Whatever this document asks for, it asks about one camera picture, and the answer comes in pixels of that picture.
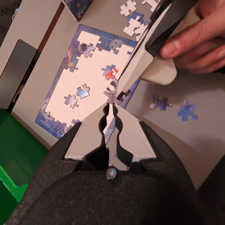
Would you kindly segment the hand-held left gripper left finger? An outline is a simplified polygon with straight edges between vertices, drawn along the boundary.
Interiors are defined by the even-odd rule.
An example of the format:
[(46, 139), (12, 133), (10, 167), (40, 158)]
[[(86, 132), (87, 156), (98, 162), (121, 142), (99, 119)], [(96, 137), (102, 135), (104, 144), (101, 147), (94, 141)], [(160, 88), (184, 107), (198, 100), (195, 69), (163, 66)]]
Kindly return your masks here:
[(97, 110), (82, 120), (65, 159), (83, 160), (92, 151), (105, 144), (104, 129), (107, 126), (109, 103), (104, 103)]

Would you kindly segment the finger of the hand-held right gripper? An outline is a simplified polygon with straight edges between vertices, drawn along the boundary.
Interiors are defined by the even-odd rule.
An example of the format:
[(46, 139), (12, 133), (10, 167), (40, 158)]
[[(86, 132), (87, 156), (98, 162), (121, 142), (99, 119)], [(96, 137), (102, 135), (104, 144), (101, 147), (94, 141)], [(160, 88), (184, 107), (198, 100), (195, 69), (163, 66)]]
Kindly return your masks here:
[(127, 95), (129, 88), (152, 62), (153, 55), (148, 49), (146, 50), (145, 45), (149, 43), (149, 39), (152, 37), (155, 30), (157, 30), (157, 27), (165, 17), (171, 5), (172, 4), (163, 4), (163, 6), (160, 6), (159, 10), (162, 11), (160, 15), (159, 13), (154, 13), (152, 21), (145, 29), (119, 77), (117, 82), (117, 100), (121, 100), (124, 95)]

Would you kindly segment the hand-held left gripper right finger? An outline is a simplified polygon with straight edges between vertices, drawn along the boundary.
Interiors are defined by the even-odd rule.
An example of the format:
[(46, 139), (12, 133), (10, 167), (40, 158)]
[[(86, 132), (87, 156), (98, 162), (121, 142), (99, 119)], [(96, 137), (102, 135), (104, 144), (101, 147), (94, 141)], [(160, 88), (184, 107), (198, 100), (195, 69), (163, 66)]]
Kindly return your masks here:
[(149, 139), (140, 121), (118, 104), (113, 103), (113, 114), (117, 134), (117, 157), (126, 166), (144, 159), (156, 159)]

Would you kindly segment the grey satellite puzzle piece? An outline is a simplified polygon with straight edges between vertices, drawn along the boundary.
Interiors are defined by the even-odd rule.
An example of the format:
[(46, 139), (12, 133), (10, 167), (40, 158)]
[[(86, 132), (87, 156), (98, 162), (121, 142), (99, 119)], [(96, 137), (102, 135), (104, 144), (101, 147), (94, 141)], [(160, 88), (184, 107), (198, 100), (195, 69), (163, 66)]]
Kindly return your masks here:
[(68, 95), (67, 97), (64, 96), (64, 99), (65, 99), (65, 104), (68, 105), (70, 104), (70, 108), (74, 108), (75, 106), (78, 107), (79, 105), (77, 104), (77, 101), (78, 99), (76, 99), (76, 96), (73, 94), (73, 95)]

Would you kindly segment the blue puzzle piece white corner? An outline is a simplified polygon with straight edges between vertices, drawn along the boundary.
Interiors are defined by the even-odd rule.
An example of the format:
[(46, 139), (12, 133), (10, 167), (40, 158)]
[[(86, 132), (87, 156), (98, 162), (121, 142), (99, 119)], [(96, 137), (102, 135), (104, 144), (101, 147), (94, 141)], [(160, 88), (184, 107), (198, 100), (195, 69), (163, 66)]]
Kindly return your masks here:
[(155, 107), (159, 107), (161, 111), (165, 111), (167, 107), (172, 107), (172, 104), (168, 103), (168, 98), (166, 97), (159, 99), (158, 96), (153, 96), (150, 108), (155, 109)]

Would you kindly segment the grey porthole half puzzle piece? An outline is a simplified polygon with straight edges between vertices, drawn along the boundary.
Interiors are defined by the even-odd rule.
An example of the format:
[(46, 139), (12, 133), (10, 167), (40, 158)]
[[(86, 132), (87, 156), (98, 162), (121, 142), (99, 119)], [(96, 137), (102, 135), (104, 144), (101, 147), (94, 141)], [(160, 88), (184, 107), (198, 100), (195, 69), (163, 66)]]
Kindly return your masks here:
[(108, 97), (107, 102), (110, 104), (116, 103), (116, 104), (120, 105), (123, 102), (123, 99), (118, 100), (116, 98), (117, 88), (118, 88), (118, 80), (116, 78), (114, 78), (111, 81), (110, 85), (114, 87), (114, 90), (110, 90), (110, 88), (107, 87), (106, 90), (104, 91), (104, 94)]

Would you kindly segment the blue space puzzle frame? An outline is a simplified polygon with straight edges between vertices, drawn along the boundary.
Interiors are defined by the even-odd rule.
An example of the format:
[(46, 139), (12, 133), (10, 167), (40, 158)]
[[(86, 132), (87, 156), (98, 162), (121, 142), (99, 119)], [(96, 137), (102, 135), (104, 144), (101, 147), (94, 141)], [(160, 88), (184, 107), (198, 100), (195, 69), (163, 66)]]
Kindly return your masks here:
[[(114, 54), (112, 50), (110, 52), (105, 50), (99, 51), (95, 46), (97, 43), (100, 43), (100, 37), (105, 37), (110, 40), (122, 40), (123, 44), (121, 48), (117, 48), (119, 50), (118, 54)], [(96, 48), (95, 51), (92, 52), (93, 55), (91, 58), (84, 58), (84, 55), (78, 50), (79, 44), (82, 43), (88, 45), (92, 43)], [(116, 79), (119, 79), (128, 58), (136, 47), (136, 44), (136, 41), (79, 24), (68, 47), (68, 49), (71, 48), (77, 52), (77, 55), (79, 55), (77, 56), (78, 62), (76, 64), (78, 69), (73, 72), (64, 69), (68, 58), (68, 54), (66, 52), (46, 99), (44, 100), (38, 116), (35, 119), (35, 123), (49, 132), (50, 129), (41, 121), (41, 116), (44, 111), (50, 112), (50, 115), (55, 118), (55, 121), (58, 120), (69, 126), (73, 119), (82, 121), (98, 109), (108, 99), (104, 94), (106, 88), (109, 87), (110, 90), (114, 90), (114, 87), (110, 85), (112, 79), (105, 80), (101, 69), (106, 68), (107, 65), (115, 65), (118, 72), (114, 75)], [(90, 95), (80, 99), (76, 93), (77, 88), (82, 88), (83, 84), (86, 84), (86, 86), (90, 88)], [(69, 94), (74, 94), (76, 96), (76, 99), (78, 99), (78, 107), (75, 106), (72, 109), (70, 108), (70, 104), (65, 104), (64, 96), (67, 97)]]

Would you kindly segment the person's right hand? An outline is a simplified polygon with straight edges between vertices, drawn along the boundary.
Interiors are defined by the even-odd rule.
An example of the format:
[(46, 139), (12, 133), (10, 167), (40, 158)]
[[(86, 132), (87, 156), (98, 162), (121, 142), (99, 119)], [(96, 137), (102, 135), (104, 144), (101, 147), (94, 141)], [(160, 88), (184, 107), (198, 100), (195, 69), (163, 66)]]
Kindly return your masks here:
[(160, 50), (180, 69), (196, 74), (225, 73), (225, 45), (215, 47), (214, 38), (225, 38), (225, 1), (199, 0), (194, 6), (200, 20), (169, 38)]

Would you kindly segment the grey moon puzzle piece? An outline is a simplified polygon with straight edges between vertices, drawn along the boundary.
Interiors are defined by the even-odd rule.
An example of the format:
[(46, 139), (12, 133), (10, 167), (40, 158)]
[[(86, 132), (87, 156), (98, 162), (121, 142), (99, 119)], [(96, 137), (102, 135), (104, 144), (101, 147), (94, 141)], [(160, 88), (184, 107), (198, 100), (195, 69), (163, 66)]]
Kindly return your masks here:
[(119, 50), (117, 48), (121, 48), (123, 44), (122, 40), (116, 39), (116, 40), (109, 40), (109, 42), (105, 43), (106, 51), (110, 52), (113, 51), (114, 54), (118, 54)]

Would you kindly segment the red rocket puzzle piece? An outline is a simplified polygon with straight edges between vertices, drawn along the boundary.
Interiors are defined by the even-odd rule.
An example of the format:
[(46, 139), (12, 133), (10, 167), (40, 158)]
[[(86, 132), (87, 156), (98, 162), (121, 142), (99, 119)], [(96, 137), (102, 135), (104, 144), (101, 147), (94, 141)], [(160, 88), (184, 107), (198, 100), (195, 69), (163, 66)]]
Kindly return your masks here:
[(118, 72), (118, 69), (116, 68), (115, 65), (107, 65), (106, 68), (102, 68), (101, 69), (103, 71), (103, 76), (105, 77), (105, 80), (109, 80), (109, 79), (114, 79), (115, 75)]

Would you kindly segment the white astronaut puzzle piece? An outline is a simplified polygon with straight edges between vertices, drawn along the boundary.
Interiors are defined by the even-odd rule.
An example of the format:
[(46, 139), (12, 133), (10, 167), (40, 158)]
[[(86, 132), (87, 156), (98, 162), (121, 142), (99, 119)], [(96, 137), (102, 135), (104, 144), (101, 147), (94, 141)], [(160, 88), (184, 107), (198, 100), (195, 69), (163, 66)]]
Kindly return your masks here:
[(93, 46), (92, 43), (90, 43), (89, 45), (88, 44), (85, 44), (85, 43), (82, 43), (82, 44), (79, 44), (78, 46), (78, 50), (81, 52), (81, 54), (84, 55), (84, 58), (91, 58), (93, 53), (95, 51), (95, 47)]

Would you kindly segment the green plastic bin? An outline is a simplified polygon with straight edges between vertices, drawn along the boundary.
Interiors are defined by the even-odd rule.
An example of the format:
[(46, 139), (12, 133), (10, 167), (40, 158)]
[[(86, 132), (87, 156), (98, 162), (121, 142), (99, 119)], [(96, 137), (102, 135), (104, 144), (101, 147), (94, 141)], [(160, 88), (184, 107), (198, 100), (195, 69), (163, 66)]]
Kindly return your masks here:
[(0, 109), (0, 224), (22, 199), (48, 150), (10, 113)]

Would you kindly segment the joined comet star puzzle pieces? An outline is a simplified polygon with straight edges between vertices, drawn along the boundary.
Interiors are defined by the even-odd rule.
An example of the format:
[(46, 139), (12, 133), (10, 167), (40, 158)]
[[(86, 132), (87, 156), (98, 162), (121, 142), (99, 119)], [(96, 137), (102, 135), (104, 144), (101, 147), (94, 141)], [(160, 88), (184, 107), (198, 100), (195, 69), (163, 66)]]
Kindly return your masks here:
[(76, 64), (78, 62), (77, 59), (77, 52), (69, 48), (67, 50), (68, 58), (66, 60), (64, 69), (69, 70), (70, 72), (73, 72), (74, 70), (77, 70), (78, 68), (76, 67)]

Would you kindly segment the space print puzzle box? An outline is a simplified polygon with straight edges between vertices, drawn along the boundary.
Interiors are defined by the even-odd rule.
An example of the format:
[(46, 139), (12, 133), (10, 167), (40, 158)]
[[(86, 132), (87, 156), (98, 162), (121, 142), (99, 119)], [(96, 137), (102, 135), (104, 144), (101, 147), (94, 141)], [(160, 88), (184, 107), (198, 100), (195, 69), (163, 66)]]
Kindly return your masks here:
[(76, 21), (80, 21), (93, 0), (62, 0)]

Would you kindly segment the adjacent grey table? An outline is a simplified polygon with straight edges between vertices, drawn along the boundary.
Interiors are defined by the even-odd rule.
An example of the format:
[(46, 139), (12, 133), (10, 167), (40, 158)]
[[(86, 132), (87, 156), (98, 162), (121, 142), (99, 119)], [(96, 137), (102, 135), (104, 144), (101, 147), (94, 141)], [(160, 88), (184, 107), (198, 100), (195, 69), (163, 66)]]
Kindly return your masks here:
[(61, 0), (23, 0), (0, 47), (0, 108), (7, 109)]

